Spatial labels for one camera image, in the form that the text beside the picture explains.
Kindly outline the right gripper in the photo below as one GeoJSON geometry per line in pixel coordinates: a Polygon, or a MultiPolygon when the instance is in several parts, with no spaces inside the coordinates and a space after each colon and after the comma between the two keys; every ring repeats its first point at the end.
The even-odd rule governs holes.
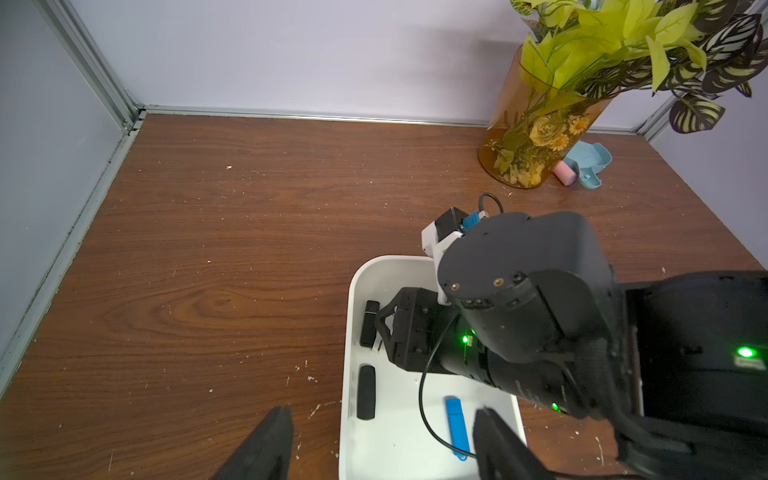
{"type": "Polygon", "coordinates": [[[377,312],[375,327],[387,357],[417,373],[484,374],[486,347],[460,311],[423,288],[402,288],[377,312]]]}

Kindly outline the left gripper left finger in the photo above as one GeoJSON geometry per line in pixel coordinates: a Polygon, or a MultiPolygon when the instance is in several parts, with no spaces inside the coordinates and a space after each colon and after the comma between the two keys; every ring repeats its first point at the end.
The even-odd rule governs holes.
{"type": "Polygon", "coordinates": [[[212,479],[285,480],[290,468],[293,436],[290,408],[273,408],[212,479]]]}

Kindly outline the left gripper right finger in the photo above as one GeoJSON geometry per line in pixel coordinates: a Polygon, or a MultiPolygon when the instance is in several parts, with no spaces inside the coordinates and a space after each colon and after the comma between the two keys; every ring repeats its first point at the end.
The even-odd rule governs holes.
{"type": "Polygon", "coordinates": [[[476,411],[473,440],[482,480],[555,478],[493,409],[476,411]]]}

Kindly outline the blue usb flash drive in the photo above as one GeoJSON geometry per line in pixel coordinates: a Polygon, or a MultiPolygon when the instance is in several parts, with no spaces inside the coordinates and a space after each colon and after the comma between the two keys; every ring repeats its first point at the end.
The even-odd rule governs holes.
{"type": "Polygon", "coordinates": [[[462,402],[457,397],[446,397],[445,409],[449,427],[450,443],[454,448],[454,455],[460,461],[466,461],[468,459],[467,452],[470,451],[470,444],[462,402]]]}

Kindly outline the small black usb flash drive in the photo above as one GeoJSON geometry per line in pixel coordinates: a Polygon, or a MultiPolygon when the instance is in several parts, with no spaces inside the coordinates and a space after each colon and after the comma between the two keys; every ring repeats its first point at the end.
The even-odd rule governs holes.
{"type": "Polygon", "coordinates": [[[376,316],[380,310],[380,303],[373,300],[368,300],[365,305],[365,311],[363,315],[363,322],[359,336],[359,344],[363,348],[371,349],[375,343],[378,332],[376,330],[375,322],[376,316]]]}

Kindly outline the white storage box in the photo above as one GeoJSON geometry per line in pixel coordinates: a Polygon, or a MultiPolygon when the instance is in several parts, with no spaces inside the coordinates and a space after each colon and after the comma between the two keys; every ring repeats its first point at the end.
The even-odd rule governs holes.
{"type": "Polygon", "coordinates": [[[477,463],[461,461],[437,443],[422,421],[449,439],[445,400],[462,403],[466,426],[474,413],[487,406],[494,409],[519,436],[525,435],[516,397],[459,376],[430,374],[426,379],[423,411],[418,409],[420,376],[389,362],[385,351],[365,348],[359,339],[368,301],[388,304],[403,287],[433,290],[436,278],[428,257],[385,255],[376,257],[355,273],[349,289],[343,375],[342,413],[339,440],[341,479],[476,479],[477,463]],[[359,370],[364,365],[376,374],[375,416],[357,416],[359,370]]]}

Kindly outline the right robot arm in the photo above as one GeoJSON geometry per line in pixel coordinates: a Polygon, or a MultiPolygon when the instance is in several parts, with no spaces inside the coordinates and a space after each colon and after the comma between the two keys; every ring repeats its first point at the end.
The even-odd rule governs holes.
{"type": "Polygon", "coordinates": [[[605,420],[643,479],[766,477],[765,271],[622,283],[573,212],[452,210],[423,242],[436,287],[373,315],[391,363],[605,420]]]}

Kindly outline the pink object beside pot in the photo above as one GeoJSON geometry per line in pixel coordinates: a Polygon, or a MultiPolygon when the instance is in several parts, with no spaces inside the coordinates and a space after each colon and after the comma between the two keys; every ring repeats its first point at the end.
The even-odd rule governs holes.
{"type": "Polygon", "coordinates": [[[578,179],[578,174],[565,161],[558,162],[552,173],[564,186],[570,186],[578,179]]]}

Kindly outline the amber vase with yellow-green plant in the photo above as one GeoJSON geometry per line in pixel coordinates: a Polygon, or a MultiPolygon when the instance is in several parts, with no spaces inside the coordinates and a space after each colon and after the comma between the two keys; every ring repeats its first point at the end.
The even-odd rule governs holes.
{"type": "Polygon", "coordinates": [[[618,95],[663,89],[673,67],[707,64],[699,1],[515,1],[530,28],[478,160],[496,180],[541,186],[618,95]]]}

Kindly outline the teal pot with patterned plant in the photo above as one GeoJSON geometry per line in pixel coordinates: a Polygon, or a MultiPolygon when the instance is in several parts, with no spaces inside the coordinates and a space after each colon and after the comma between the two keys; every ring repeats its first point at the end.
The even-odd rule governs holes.
{"type": "Polygon", "coordinates": [[[572,85],[595,99],[668,92],[673,131],[709,131],[725,113],[718,98],[730,90],[751,97],[750,80],[767,67],[762,16],[748,7],[746,1],[606,1],[582,12],[579,22],[619,47],[572,85]]]}

